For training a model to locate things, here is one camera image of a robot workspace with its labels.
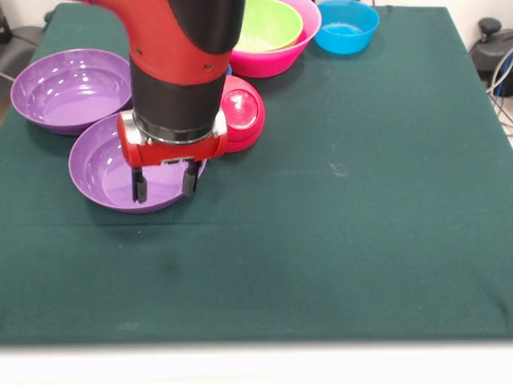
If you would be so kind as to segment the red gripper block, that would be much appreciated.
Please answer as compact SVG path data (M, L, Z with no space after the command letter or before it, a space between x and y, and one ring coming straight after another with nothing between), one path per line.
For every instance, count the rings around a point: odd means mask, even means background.
M141 131L133 111L122 111L117 115L117 132L123 157L130 167L147 167L188 160L184 172L182 193L192 197L200 172L200 162L221 156L228 142L228 126L225 114L219 110L212 130L200 140L186 144L166 143ZM147 181L142 168L131 170L132 200L144 203L147 200Z

